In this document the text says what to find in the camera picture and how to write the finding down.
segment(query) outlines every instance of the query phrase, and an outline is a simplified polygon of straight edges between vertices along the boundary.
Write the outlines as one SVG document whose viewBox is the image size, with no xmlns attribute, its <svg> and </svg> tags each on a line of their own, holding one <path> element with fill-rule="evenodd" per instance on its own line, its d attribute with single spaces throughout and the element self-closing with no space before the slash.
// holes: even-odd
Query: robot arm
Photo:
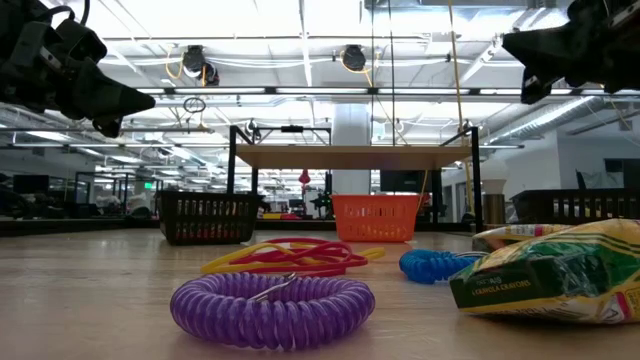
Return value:
<svg viewBox="0 0 640 360">
<path fill-rule="evenodd" d="M 576 0 L 567 15 L 561 27 L 504 36 L 503 47 L 525 65 L 522 102 L 543 99 L 562 78 L 608 93 L 640 90 L 640 0 Z"/>
<path fill-rule="evenodd" d="M 54 30 L 51 17 L 61 11 L 71 15 Z M 0 102 L 87 118 L 104 136 L 115 138 L 124 116 L 154 107 L 155 100 L 98 69 L 107 48 L 74 16 L 65 6 L 0 0 Z"/>
</svg>

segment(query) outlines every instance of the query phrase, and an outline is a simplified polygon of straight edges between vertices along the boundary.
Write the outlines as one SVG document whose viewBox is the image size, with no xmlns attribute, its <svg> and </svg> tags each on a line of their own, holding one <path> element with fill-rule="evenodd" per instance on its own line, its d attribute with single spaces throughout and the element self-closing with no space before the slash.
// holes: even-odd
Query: white column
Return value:
<svg viewBox="0 0 640 360">
<path fill-rule="evenodd" d="M 331 126 L 333 145 L 371 145 L 371 116 L 365 104 L 335 105 Z M 333 170 L 333 193 L 369 195 L 371 170 Z"/>
</svg>

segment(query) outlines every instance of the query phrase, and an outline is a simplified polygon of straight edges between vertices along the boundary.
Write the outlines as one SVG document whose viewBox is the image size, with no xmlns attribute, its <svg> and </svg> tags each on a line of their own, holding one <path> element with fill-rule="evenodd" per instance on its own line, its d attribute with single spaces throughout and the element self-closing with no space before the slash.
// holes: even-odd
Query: ceiling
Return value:
<svg viewBox="0 0 640 360">
<path fill-rule="evenodd" d="M 70 5 L 76 14 L 83 11 L 80 0 L 42 2 L 49 7 Z M 551 8 L 528 8 L 532 4 L 554 3 Z M 514 27 L 526 30 L 560 26 L 567 21 L 564 12 L 568 3 L 455 1 L 453 29 L 458 34 L 460 86 L 518 89 L 523 67 L 501 49 L 501 34 L 513 31 Z M 447 1 L 95 0 L 91 4 L 87 25 L 103 39 L 109 51 L 100 68 L 109 77 L 132 87 L 200 86 L 184 73 L 175 75 L 186 46 L 203 45 L 208 61 L 219 72 L 221 87 L 455 88 L 454 61 L 448 58 L 452 54 L 452 27 Z M 63 17 L 58 15 L 54 25 Z M 371 82 L 365 74 L 349 72 L 342 66 L 340 52 L 351 44 L 360 45 L 367 57 L 365 67 L 370 69 Z M 129 129 L 158 131 L 125 133 L 116 140 L 102 138 L 92 132 L 90 124 L 72 123 L 55 112 L 40 117 L 24 112 L 15 116 L 15 109 L 8 107 L 0 109 L 7 115 L 0 116 L 0 123 L 7 127 L 44 129 L 84 126 L 87 132 L 66 134 L 68 142 L 76 143 L 207 144 L 210 148 L 184 151 L 211 169 L 226 165 L 228 153 L 224 146 L 229 125 L 244 127 L 253 120 L 259 126 L 331 127 L 336 103 L 358 102 L 370 107 L 373 120 L 384 127 L 383 135 L 376 137 L 374 144 L 393 142 L 390 114 L 399 119 L 399 133 L 408 143 L 435 144 L 457 132 L 460 117 L 481 125 L 485 131 L 499 131 L 509 122 L 544 106 L 517 104 L 517 94 L 463 97 L 461 114 L 455 92 L 438 97 L 398 95 L 395 102 L 390 96 L 372 99 L 340 95 L 208 95 L 201 97 L 207 102 L 206 110 L 190 116 L 182 108 L 185 98 L 158 96 L 157 108 L 130 116 L 124 123 Z M 208 130 L 193 132 L 198 126 Z M 21 138 L 24 142 L 51 142 L 34 135 L 23 134 Z M 305 144 L 313 139 L 311 134 L 302 137 L 274 132 L 264 143 Z M 140 164 L 195 166 L 192 160 L 183 160 L 176 154 L 166 156 L 140 146 L 135 150 L 91 148 L 94 153 L 87 155 L 101 163 L 103 155 L 120 155 L 141 159 Z M 107 163 L 132 165 L 113 157 Z M 183 169 L 180 174 L 180 181 L 184 176 L 219 176 L 218 184 L 224 184 L 223 174 L 206 169 L 200 172 Z M 294 174 L 265 170 L 261 184 L 274 176 L 290 177 L 295 183 Z M 319 182 L 321 178 L 320 173 L 312 173 L 313 181 Z"/>
</svg>

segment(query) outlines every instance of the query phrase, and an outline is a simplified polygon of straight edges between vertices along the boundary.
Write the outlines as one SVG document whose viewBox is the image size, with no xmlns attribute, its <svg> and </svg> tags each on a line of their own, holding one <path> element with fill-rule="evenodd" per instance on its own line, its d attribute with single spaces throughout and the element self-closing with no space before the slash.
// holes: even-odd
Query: purple coiled wrist keychain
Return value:
<svg viewBox="0 0 640 360">
<path fill-rule="evenodd" d="M 360 281 L 235 273 L 187 282 L 170 307 L 175 322 L 201 339 L 302 350 L 353 332 L 373 312 L 375 298 Z"/>
</svg>

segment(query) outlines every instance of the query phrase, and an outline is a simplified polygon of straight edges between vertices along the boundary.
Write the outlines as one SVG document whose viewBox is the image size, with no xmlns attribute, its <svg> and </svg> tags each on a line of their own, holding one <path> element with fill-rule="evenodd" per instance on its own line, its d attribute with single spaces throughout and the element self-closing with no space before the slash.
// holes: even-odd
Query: orange plastic basket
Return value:
<svg viewBox="0 0 640 360">
<path fill-rule="evenodd" d="M 413 238 L 419 195 L 333 195 L 342 241 L 403 242 Z"/>
</svg>

